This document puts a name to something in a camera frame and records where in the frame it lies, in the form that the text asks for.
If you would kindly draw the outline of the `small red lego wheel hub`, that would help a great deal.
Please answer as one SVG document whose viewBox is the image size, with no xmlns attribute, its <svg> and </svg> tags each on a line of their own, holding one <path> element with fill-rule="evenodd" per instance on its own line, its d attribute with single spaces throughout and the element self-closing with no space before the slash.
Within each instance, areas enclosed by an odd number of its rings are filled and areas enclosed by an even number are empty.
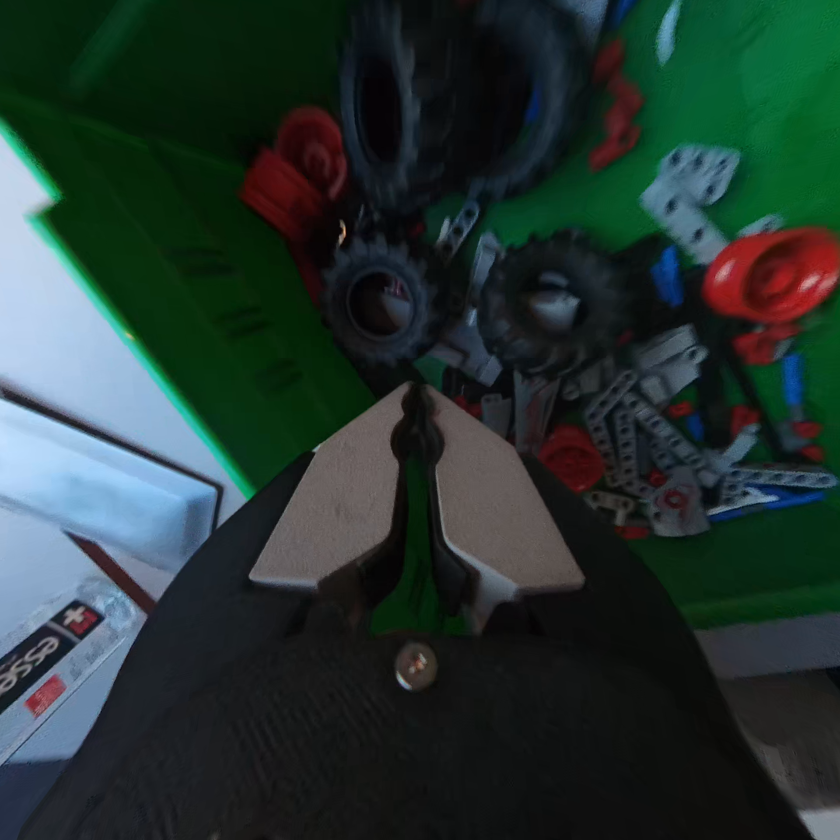
<svg viewBox="0 0 840 840">
<path fill-rule="evenodd" d="M 577 494 L 592 489 L 605 474 L 602 457 L 590 435 L 573 424 L 557 424 L 542 442 L 537 458 Z"/>
</svg>

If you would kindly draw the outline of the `red lego connector piece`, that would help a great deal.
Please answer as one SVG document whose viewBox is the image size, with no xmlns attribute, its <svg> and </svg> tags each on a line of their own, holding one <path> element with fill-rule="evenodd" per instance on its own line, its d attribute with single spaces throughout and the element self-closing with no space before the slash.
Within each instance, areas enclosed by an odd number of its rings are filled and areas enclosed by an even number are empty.
<svg viewBox="0 0 840 840">
<path fill-rule="evenodd" d="M 596 89 L 603 89 L 612 97 L 612 104 L 603 115 L 603 139 L 589 153 L 591 172 L 601 172 L 623 158 L 642 132 L 635 119 L 645 99 L 638 86 L 624 76 L 625 59 L 622 38 L 601 47 L 595 57 L 591 80 Z"/>
</svg>

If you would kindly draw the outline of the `red lego wheel rim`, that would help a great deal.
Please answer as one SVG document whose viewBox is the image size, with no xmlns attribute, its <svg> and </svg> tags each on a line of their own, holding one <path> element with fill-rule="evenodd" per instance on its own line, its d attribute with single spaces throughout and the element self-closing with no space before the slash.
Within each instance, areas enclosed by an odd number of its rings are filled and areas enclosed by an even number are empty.
<svg viewBox="0 0 840 840">
<path fill-rule="evenodd" d="M 309 241 L 326 213 L 327 201 L 291 163 L 262 147 L 238 189 L 239 200 L 285 239 Z"/>
<path fill-rule="evenodd" d="M 340 126 L 329 112 L 314 106 L 289 111 L 273 150 L 331 203 L 339 201 L 349 167 Z"/>
</svg>

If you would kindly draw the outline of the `pile of small lego pieces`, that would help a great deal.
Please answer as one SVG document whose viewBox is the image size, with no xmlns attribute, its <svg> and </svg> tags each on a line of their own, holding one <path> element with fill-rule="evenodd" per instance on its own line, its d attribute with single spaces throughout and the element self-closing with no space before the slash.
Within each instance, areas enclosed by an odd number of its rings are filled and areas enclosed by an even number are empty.
<svg viewBox="0 0 840 840">
<path fill-rule="evenodd" d="M 669 420 L 670 374 L 677 373 L 675 388 L 682 390 L 700 377 L 711 358 L 708 347 L 697 341 L 693 324 L 664 332 L 634 353 L 633 367 L 616 369 L 609 381 L 601 374 L 598 392 L 587 392 L 580 383 L 588 367 L 572 376 L 579 387 L 573 399 L 590 398 L 581 410 L 580 427 L 590 435 L 605 468 L 604 477 L 582 493 L 583 499 L 612 516 L 617 532 L 628 537 L 636 526 L 631 514 L 643 508 L 642 531 L 664 538 L 696 536 L 707 532 L 711 521 L 807 504 L 838 487 L 838 477 L 817 464 L 743 463 L 760 423 L 742 427 L 727 448 L 709 449 Z M 520 456 L 538 455 L 565 383 L 514 373 L 512 400 L 486 395 L 481 408 L 483 418 L 489 410 L 504 408 L 508 420 L 497 427 L 477 421 Z"/>
</svg>

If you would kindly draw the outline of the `large red lego wheel hub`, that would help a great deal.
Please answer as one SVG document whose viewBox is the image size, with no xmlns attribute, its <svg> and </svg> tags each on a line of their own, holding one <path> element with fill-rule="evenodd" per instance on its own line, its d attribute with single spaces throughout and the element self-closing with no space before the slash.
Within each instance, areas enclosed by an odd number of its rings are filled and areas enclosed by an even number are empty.
<svg viewBox="0 0 840 840">
<path fill-rule="evenodd" d="M 824 227 L 740 237 L 710 263 L 700 294 L 720 316 L 761 324 L 796 321 L 834 294 L 838 238 Z"/>
</svg>

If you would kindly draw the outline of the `clear plastic bag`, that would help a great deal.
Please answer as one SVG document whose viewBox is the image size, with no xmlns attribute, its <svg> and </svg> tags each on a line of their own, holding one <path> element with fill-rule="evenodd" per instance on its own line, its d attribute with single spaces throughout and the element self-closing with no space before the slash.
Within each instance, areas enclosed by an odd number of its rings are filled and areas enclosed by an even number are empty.
<svg viewBox="0 0 840 840">
<path fill-rule="evenodd" d="M 215 530 L 219 490 L 3 398 L 1 500 L 175 573 Z"/>
</svg>

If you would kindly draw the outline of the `white box with black label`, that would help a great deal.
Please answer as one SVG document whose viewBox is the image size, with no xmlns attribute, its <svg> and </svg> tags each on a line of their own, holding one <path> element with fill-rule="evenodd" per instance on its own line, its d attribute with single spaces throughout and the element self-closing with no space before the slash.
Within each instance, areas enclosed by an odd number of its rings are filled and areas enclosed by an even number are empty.
<svg viewBox="0 0 840 840">
<path fill-rule="evenodd" d="M 51 596 L 2 636 L 1 761 L 6 764 L 144 623 L 105 577 Z"/>
</svg>

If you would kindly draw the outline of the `green plastic bin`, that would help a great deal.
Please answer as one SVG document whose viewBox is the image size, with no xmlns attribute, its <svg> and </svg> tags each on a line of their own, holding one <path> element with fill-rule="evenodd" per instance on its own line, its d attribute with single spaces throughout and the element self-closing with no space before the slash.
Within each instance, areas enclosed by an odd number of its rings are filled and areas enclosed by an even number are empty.
<svg viewBox="0 0 840 840">
<path fill-rule="evenodd" d="M 766 212 L 838 232 L 838 2 L 670 2 L 620 27 L 645 104 L 636 149 L 589 171 L 603 106 L 547 177 L 490 203 L 509 245 L 581 228 L 609 249 L 654 232 L 638 202 L 681 143 L 742 162 L 718 209 L 727 230 Z M 2 127 L 56 197 L 36 227 L 64 255 L 187 419 L 247 490 L 372 403 L 310 302 L 288 246 L 238 198 L 258 142 L 295 107 L 338 111 L 353 21 L 416 58 L 408 90 L 472 23 L 511 59 L 560 69 L 535 2 L 2 2 Z"/>
</svg>

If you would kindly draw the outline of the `small black lego tire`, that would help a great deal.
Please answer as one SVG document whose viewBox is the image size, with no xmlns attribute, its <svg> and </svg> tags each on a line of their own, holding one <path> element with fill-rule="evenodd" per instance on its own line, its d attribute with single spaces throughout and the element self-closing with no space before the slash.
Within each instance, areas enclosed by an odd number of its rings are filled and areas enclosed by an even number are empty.
<svg viewBox="0 0 840 840">
<path fill-rule="evenodd" d="M 569 327 L 541 321 L 530 297 L 546 273 L 578 300 Z M 530 237 L 490 268 L 477 306 L 479 336 L 502 367 L 523 375 L 565 375 L 611 350 L 630 327 L 628 277 L 619 261 L 580 229 Z"/>
<path fill-rule="evenodd" d="M 383 234 L 353 237 L 322 277 L 322 320 L 354 363 L 412 362 L 433 348 L 448 319 L 448 269 L 425 243 L 392 242 Z M 406 320 L 392 332 L 363 325 L 361 290 L 374 279 L 386 286 L 396 281 L 406 294 Z"/>
</svg>

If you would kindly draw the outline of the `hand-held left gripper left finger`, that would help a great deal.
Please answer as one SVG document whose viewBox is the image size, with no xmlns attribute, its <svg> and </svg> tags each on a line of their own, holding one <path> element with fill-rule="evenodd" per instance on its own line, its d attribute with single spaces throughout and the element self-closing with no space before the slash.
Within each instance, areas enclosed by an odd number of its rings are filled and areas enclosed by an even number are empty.
<svg viewBox="0 0 840 840">
<path fill-rule="evenodd" d="M 396 388 L 324 441 L 249 573 L 251 583 L 370 614 L 403 574 L 407 467 L 422 386 Z"/>
</svg>

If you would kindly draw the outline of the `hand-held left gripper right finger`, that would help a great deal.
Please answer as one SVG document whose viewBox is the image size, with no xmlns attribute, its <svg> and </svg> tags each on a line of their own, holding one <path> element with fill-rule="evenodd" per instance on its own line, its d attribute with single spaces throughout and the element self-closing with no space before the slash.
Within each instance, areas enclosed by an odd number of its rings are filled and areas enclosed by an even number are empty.
<svg viewBox="0 0 840 840">
<path fill-rule="evenodd" d="M 481 635 L 500 606 L 580 592 L 585 575 L 518 451 L 427 385 L 418 442 L 434 581 L 446 613 Z"/>
</svg>

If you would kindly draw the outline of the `grey angled lego beam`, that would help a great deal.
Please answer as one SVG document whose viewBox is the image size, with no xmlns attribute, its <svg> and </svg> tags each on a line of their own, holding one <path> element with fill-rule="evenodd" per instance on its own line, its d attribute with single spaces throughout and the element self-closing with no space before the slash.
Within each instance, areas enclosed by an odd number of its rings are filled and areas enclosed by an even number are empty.
<svg viewBox="0 0 840 840">
<path fill-rule="evenodd" d="M 728 245 L 706 209 L 719 201 L 741 153 L 718 145 L 681 144 L 667 153 L 639 204 L 693 262 L 710 265 Z"/>
</svg>

